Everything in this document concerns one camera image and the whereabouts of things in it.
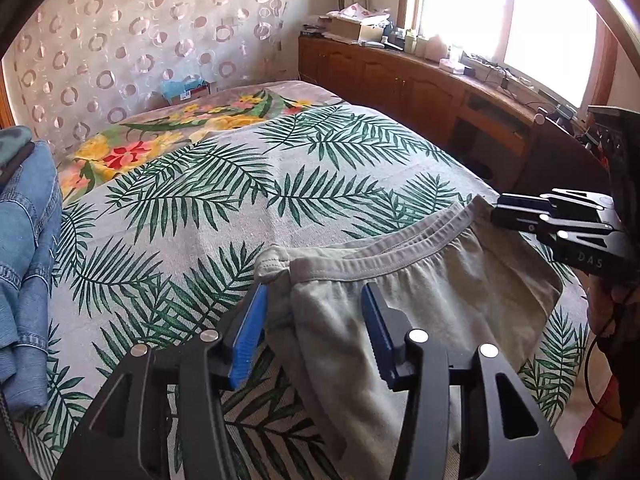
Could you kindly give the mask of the white power strip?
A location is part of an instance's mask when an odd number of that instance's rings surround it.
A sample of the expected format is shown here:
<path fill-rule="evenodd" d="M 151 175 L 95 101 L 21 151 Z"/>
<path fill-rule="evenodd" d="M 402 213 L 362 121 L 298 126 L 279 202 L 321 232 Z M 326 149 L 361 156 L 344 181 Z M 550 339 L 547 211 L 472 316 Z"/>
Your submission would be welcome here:
<path fill-rule="evenodd" d="M 481 81 L 488 81 L 490 77 L 497 77 L 499 80 L 506 78 L 507 80 L 518 81 L 518 76 L 514 75 L 508 68 L 478 56 L 467 55 L 463 52 L 460 56 L 460 62 L 465 66 L 472 67 Z"/>

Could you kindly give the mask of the teal-grey folded garment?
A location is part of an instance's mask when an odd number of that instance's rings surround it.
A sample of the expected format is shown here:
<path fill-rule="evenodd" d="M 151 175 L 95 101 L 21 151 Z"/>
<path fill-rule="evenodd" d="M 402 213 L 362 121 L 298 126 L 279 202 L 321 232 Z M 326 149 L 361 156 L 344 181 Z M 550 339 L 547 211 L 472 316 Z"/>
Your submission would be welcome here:
<path fill-rule="evenodd" d="M 32 140 L 32 130 L 25 126 L 12 126 L 0 130 L 0 167 L 5 167 L 24 146 Z"/>

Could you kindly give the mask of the floral pink bedspread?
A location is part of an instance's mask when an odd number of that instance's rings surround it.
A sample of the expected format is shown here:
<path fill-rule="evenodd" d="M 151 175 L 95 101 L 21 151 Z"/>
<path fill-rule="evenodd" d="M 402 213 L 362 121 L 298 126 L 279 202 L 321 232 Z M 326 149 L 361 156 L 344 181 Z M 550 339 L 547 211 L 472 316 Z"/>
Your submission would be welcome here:
<path fill-rule="evenodd" d="M 251 127 L 341 99 L 300 80 L 236 87 L 131 116 L 89 136 L 58 166 L 63 202 L 218 131 Z"/>

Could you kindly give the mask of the blue denim jeans bottom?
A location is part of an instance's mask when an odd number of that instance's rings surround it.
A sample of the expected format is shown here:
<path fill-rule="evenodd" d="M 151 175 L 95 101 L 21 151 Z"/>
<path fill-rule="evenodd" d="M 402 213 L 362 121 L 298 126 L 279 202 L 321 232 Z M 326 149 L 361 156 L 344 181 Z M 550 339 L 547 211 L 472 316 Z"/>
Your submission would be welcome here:
<path fill-rule="evenodd" d="M 1 191 L 1 390 L 14 416 L 48 402 L 48 303 L 61 219 L 58 170 L 38 141 Z"/>

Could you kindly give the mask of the box with blue item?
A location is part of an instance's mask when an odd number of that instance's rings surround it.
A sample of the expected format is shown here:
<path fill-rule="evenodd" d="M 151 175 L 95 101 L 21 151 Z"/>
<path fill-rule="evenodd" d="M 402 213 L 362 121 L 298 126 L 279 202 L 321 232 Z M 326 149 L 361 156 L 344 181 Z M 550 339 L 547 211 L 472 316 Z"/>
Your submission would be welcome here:
<path fill-rule="evenodd" d="M 208 96 L 209 93 L 209 83 L 202 78 L 188 81 L 164 80 L 160 84 L 160 94 L 169 105 L 192 101 Z"/>

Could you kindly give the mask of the cardboard box on cabinet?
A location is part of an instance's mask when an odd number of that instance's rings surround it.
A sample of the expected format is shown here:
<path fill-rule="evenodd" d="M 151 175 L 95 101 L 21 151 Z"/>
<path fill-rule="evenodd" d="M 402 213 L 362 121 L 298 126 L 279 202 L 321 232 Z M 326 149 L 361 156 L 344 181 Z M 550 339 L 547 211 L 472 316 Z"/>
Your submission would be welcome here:
<path fill-rule="evenodd" d="M 343 18 L 339 15 L 332 16 L 329 24 L 330 34 L 347 40 L 380 41 L 383 37 L 383 32 L 383 27 L 362 24 L 360 21 Z"/>

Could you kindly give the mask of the dark folded garment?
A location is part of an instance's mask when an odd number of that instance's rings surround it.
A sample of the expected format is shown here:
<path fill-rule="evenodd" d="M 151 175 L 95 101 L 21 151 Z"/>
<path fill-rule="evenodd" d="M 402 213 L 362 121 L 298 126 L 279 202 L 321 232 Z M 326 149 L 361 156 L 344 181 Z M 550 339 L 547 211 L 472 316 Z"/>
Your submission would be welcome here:
<path fill-rule="evenodd" d="M 30 154 L 32 154 L 32 152 L 34 151 L 34 148 L 34 142 L 27 142 L 4 166 L 1 167 L 0 191 L 2 191 L 6 187 L 6 185 L 9 183 L 9 180 L 11 180 L 11 178 L 15 174 L 15 171 L 20 168 L 21 164 L 29 158 Z"/>

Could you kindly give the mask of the long wooden cabinet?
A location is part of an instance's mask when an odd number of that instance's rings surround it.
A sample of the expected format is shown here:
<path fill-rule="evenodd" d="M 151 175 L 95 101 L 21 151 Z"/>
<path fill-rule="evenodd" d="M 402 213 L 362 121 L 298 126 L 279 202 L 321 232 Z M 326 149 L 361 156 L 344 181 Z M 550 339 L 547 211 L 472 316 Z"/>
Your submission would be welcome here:
<path fill-rule="evenodd" d="M 298 72 L 375 108 L 443 148 L 495 190 L 608 193 L 608 170 L 550 119 L 551 106 L 512 82 L 451 75 L 420 58 L 321 37 L 298 40 Z"/>

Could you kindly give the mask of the window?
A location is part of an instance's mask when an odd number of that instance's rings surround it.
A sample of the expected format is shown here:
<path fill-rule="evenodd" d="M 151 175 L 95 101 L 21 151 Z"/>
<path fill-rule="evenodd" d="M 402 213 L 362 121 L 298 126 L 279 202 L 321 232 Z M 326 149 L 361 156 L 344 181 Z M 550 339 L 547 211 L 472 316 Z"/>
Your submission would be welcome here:
<path fill-rule="evenodd" d="M 590 0 L 399 0 L 398 18 L 578 112 L 610 98 L 617 42 Z"/>

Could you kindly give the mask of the circle pattern sheer curtain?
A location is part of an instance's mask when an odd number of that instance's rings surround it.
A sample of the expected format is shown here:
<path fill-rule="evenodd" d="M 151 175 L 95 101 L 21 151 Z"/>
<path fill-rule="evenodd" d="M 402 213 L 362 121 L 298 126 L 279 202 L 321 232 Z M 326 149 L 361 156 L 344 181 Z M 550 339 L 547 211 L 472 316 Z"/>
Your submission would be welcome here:
<path fill-rule="evenodd" d="M 6 51 L 14 120 L 62 157 L 162 104 L 165 82 L 270 80 L 288 0 L 43 0 Z"/>

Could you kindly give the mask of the grey-green pants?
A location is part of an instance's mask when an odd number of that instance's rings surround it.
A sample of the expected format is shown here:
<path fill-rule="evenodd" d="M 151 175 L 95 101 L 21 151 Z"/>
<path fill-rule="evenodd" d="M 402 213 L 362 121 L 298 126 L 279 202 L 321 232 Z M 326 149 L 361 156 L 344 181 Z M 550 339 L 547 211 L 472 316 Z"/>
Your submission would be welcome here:
<path fill-rule="evenodd" d="M 390 234 L 257 257 L 267 344 L 348 478 L 390 475 L 406 409 L 393 384 L 411 367 L 409 332 L 447 350 L 493 344 L 513 367 L 533 353 L 563 286 L 490 213 L 475 197 Z"/>

